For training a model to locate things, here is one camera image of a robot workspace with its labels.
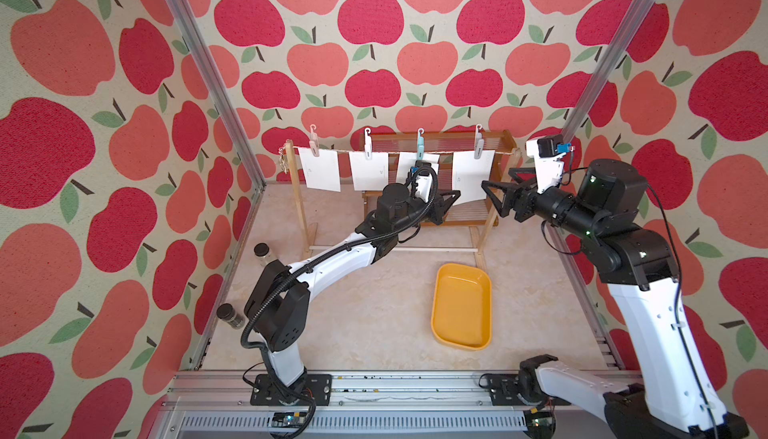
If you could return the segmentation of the grey clothespin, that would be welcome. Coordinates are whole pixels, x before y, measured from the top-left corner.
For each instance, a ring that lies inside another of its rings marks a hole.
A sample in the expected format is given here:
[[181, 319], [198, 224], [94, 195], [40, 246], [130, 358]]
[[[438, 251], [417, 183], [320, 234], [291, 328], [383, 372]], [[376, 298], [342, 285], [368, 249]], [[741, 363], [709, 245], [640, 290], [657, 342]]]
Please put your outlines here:
[[484, 151], [484, 138], [482, 134], [482, 126], [480, 124], [475, 125], [474, 131], [474, 159], [479, 160], [482, 158]]

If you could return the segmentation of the white clothespin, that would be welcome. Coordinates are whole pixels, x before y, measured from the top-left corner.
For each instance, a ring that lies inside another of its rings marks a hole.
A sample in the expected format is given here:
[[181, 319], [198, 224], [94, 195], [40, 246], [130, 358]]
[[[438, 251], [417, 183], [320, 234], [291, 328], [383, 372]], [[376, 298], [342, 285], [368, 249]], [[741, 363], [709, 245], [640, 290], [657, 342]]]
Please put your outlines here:
[[371, 128], [366, 127], [364, 129], [364, 154], [365, 158], [367, 160], [371, 160], [373, 158], [373, 145], [372, 145], [372, 139], [371, 139]]

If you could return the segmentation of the teal clothespin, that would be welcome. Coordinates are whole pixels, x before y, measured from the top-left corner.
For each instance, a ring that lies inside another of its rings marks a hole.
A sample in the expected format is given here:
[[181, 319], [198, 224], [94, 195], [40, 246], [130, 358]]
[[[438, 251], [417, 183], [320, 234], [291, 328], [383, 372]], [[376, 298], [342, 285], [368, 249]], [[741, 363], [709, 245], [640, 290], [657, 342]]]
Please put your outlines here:
[[421, 161], [424, 157], [425, 153], [425, 139], [424, 139], [424, 129], [419, 128], [417, 130], [417, 151], [416, 151], [416, 160]]

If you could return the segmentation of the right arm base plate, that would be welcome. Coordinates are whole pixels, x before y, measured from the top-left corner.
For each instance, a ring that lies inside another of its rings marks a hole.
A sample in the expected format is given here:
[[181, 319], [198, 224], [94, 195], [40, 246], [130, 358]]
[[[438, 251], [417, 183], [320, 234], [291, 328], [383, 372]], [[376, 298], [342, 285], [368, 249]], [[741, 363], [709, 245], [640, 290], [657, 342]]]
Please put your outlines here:
[[489, 393], [494, 406], [541, 408], [547, 405], [569, 405], [569, 402], [561, 398], [546, 395], [531, 373], [485, 373], [480, 376], [478, 385]]

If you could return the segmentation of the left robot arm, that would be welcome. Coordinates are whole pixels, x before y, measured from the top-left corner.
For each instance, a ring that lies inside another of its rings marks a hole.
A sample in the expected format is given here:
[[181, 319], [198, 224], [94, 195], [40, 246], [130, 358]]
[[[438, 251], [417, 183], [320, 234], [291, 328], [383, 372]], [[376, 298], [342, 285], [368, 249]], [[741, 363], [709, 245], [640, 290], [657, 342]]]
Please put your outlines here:
[[301, 392], [306, 367], [298, 339], [316, 296], [349, 274], [384, 258], [403, 240], [399, 235], [423, 222], [440, 225], [461, 197], [458, 190], [439, 190], [421, 177], [387, 185], [353, 233], [336, 246], [309, 259], [286, 265], [275, 259], [264, 266], [244, 306], [245, 349], [257, 349], [275, 383]]

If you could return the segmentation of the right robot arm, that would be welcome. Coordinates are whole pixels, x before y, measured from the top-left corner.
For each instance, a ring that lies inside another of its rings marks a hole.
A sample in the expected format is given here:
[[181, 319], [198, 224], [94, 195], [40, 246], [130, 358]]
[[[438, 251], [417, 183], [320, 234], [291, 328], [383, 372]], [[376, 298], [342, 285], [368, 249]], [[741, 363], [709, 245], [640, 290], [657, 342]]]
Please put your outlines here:
[[597, 159], [577, 194], [534, 180], [482, 188], [500, 216], [544, 223], [578, 237], [618, 305], [642, 373], [640, 384], [608, 385], [551, 355], [520, 364], [521, 398], [560, 398], [604, 421], [618, 438], [745, 438], [744, 418], [729, 412], [709, 380], [681, 299], [676, 249], [635, 218], [647, 180], [630, 164]]

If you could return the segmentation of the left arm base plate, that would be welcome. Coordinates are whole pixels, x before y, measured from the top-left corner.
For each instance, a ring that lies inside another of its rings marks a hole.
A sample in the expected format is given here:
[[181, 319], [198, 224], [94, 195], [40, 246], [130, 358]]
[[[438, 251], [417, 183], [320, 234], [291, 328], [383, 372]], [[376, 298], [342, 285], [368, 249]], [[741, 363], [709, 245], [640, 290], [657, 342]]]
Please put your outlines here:
[[250, 397], [252, 406], [308, 406], [312, 399], [317, 406], [328, 406], [333, 376], [303, 374], [294, 384], [282, 387], [269, 374], [259, 374]]

